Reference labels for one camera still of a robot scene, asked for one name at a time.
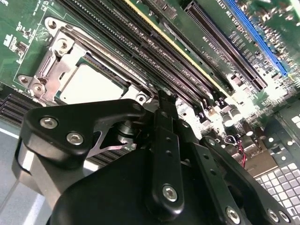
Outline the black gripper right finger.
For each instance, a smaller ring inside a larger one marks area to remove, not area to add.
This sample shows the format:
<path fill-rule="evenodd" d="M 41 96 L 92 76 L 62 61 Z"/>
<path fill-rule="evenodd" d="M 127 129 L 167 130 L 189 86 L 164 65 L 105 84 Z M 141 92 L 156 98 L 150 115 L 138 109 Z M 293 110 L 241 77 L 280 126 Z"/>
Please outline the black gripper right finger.
<path fill-rule="evenodd" d="M 175 95 L 167 96 L 168 112 L 179 133 L 181 153 L 196 175 L 197 195 L 210 225 L 293 225 L 295 221 L 217 141 L 198 140 L 179 119 Z"/>

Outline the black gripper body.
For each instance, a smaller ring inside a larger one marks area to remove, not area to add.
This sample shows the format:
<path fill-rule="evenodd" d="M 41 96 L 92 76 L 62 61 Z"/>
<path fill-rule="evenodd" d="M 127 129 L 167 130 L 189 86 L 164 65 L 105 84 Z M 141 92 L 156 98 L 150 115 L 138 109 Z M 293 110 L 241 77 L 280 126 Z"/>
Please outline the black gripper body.
<path fill-rule="evenodd" d="M 150 202 L 150 160 L 143 150 L 130 152 L 109 165 L 69 184 L 54 205 L 49 225 L 207 225 L 200 199 L 204 186 L 187 165 L 181 166 L 177 188 L 183 207 L 162 212 Z"/>

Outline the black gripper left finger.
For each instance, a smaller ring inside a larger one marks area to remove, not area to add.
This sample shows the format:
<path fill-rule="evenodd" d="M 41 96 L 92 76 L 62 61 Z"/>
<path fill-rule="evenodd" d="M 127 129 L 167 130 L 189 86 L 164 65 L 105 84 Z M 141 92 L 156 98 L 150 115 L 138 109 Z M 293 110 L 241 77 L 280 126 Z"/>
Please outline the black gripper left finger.
<path fill-rule="evenodd" d="M 108 137 L 114 124 L 124 121 L 142 124 L 140 131 L 148 133 L 138 143 L 138 149 L 150 160 L 150 202 L 162 212 L 183 207 L 178 200 L 178 178 L 181 173 L 178 136 L 173 132 L 174 119 L 167 107 L 167 94 L 158 94 L 159 108 L 149 112 L 131 99 L 120 99 L 75 105 L 36 108 L 29 111 L 21 129 L 22 146 L 33 152 L 37 168 L 30 174 L 44 195 L 56 204 L 69 184 L 75 183 L 80 169 L 95 143 Z"/>

